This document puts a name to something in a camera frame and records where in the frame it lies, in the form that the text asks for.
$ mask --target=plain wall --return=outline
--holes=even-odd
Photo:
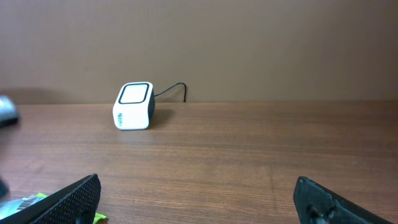
[[[17,103],[113,103],[139,81],[190,102],[396,100],[397,59],[396,0],[0,1]]]

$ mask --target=brown wooden tabletop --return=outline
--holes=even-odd
[[[0,130],[12,198],[97,173],[108,223],[299,223],[307,176],[398,223],[398,103],[159,103],[119,131],[112,105],[20,105]]]

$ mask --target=black cable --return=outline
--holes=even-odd
[[[159,95],[161,95],[161,94],[163,94],[163,93],[165,93],[165,92],[167,92],[167,91],[169,91],[171,88],[173,88],[173,87],[175,87],[175,86],[177,86],[177,85],[184,85],[184,88],[185,88],[185,91],[184,91],[184,103],[187,102],[187,85],[186,85],[185,83],[177,83],[177,84],[175,84],[174,86],[171,86],[170,88],[166,89],[166,90],[163,91],[162,93],[156,94],[155,97],[156,97],[156,96],[159,96]]]

